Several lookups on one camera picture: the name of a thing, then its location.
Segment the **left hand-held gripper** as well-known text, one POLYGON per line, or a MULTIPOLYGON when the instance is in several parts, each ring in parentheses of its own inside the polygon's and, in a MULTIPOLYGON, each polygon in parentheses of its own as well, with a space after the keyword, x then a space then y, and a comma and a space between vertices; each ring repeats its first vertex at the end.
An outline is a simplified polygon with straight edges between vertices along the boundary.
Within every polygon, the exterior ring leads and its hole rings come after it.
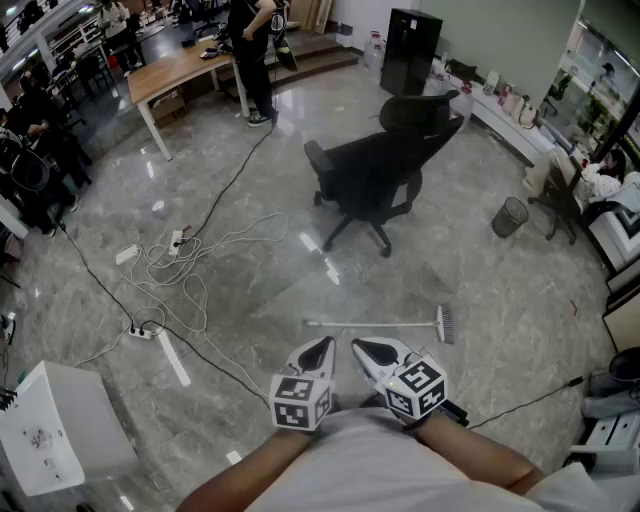
POLYGON ((311 340, 294 350, 285 368, 271 380, 269 407, 281 429, 316 431, 334 407, 335 356, 333 337, 311 340))

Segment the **person's white shirt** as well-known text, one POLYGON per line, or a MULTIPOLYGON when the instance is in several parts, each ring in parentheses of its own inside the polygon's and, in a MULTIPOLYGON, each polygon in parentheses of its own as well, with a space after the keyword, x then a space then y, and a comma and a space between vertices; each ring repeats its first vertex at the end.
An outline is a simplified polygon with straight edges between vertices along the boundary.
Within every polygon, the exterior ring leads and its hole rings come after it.
POLYGON ((612 512, 577 464, 522 496, 474 481, 402 432, 384 409, 331 415, 246 512, 612 512))

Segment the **white low counter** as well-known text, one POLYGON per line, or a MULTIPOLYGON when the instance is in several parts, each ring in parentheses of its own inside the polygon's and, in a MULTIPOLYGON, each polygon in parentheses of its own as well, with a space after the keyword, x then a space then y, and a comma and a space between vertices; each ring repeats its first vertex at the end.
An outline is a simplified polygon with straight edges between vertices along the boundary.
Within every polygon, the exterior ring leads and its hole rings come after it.
POLYGON ((554 144, 537 127, 525 129, 504 113, 497 96, 482 92, 483 86, 472 81, 472 120, 497 137, 522 163, 532 167, 538 159, 551 151, 554 144))

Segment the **wooden steps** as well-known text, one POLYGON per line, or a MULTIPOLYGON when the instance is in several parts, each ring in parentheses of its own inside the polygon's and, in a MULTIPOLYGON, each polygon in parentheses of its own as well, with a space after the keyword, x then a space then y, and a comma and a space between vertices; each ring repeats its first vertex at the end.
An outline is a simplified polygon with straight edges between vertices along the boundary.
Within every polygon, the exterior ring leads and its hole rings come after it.
MULTIPOLYGON (((326 72, 355 66, 361 55, 357 50, 339 44, 329 35, 298 34, 289 38, 292 55, 296 60, 295 71, 287 70, 270 49, 266 53, 265 65, 269 72, 272 90, 305 78, 326 72)), ((235 84, 233 66, 225 63, 208 75, 209 83, 205 92, 222 92, 227 98, 239 102, 239 92, 235 84)))

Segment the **white grey broom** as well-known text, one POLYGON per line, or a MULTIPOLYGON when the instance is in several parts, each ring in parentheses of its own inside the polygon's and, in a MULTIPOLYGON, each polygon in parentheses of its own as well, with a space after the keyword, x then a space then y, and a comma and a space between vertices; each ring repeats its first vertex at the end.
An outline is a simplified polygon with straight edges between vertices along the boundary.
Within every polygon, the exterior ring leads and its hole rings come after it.
POLYGON ((440 343, 453 345, 455 343, 453 315, 449 304, 436 307, 435 318, 427 322, 408 323, 353 323, 328 322, 304 319, 302 323, 307 327, 331 327, 351 329, 393 329, 393 328, 432 328, 436 331, 440 343))

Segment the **white bag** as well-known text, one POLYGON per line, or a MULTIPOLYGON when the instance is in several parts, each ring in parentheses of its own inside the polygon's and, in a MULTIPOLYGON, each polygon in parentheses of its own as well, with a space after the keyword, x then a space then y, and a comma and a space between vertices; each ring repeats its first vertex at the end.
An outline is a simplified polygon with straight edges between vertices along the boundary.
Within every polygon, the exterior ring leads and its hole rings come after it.
POLYGON ((522 109, 517 117, 517 121, 522 128, 531 130, 535 126, 538 110, 533 107, 528 95, 523 95, 521 100, 522 109))

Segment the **white box cabinet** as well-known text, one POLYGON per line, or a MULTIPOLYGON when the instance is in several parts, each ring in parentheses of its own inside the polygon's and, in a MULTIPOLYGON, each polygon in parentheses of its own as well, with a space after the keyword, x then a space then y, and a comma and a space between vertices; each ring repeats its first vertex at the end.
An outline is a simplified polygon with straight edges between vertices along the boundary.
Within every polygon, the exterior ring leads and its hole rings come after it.
POLYGON ((0 412, 0 444, 29 497, 114 479, 137 463, 101 377, 47 361, 0 412))

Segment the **tall black cabinet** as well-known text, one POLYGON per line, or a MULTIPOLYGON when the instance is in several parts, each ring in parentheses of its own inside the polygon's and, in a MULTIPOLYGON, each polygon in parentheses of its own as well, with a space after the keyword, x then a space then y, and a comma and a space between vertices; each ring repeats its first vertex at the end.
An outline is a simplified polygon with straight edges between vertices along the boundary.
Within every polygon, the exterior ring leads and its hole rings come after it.
POLYGON ((431 72, 442 20, 418 10, 391 10, 380 86, 393 96, 420 96, 431 72))

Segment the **person's left forearm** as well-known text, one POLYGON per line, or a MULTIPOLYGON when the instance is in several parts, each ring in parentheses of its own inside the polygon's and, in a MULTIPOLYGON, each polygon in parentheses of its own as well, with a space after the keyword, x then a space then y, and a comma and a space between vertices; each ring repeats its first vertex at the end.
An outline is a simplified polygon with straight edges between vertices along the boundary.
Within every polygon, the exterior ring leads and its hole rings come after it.
POLYGON ((176 512, 244 512, 314 440, 313 434, 278 430, 244 459, 191 492, 176 512))

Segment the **black chair with beige coat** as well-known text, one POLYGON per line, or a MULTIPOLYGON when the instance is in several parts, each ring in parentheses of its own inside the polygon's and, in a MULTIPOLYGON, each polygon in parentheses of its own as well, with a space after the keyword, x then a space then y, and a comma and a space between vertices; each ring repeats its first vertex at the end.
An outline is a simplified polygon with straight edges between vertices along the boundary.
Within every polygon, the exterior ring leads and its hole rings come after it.
POLYGON ((551 231, 545 236, 550 241, 563 224, 568 231, 569 244, 577 240, 576 224, 581 209, 575 196, 582 177, 582 167, 563 148, 555 146, 540 157, 533 167, 527 168, 523 186, 529 192, 529 204, 545 207, 551 219, 551 231))

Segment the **person's right forearm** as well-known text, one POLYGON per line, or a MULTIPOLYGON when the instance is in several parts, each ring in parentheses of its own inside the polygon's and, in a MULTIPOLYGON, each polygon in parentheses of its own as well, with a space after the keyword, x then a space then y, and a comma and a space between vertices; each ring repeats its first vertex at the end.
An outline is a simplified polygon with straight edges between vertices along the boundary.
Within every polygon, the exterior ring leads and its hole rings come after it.
POLYGON ((546 477, 525 456, 438 412, 417 427, 415 433, 471 480, 524 496, 546 477))

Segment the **cardboard box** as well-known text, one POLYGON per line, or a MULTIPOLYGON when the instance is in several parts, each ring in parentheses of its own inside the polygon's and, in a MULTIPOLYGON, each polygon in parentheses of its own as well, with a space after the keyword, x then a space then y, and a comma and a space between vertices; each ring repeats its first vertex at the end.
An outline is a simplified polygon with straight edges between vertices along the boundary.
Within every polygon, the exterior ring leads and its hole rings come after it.
POLYGON ((149 103, 149 108, 155 126, 164 128, 187 114, 187 105, 181 89, 175 87, 163 96, 149 103))

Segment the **white storage drawers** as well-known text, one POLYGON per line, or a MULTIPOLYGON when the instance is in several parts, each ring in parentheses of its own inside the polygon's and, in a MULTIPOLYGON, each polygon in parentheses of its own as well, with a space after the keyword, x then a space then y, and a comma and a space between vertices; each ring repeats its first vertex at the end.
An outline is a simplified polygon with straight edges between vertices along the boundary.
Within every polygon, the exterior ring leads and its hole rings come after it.
POLYGON ((570 448, 569 459, 589 472, 640 473, 640 411, 598 420, 586 442, 570 448))

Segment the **grey mesh waste bin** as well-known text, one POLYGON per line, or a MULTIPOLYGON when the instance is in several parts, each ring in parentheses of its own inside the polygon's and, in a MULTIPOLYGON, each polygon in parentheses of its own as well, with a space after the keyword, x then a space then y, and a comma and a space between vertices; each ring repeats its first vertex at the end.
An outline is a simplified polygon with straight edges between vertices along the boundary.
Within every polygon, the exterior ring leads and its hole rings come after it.
POLYGON ((494 216, 491 227, 500 238, 508 238, 529 219, 529 212, 522 201, 508 197, 494 216))

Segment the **black round bin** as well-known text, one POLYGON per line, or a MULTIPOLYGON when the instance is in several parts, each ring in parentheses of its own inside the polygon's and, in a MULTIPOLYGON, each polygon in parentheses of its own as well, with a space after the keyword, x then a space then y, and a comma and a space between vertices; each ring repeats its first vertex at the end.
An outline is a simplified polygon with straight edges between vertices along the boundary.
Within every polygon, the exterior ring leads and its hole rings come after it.
POLYGON ((640 347, 619 352, 609 363, 611 378, 628 386, 631 396, 640 393, 640 347))

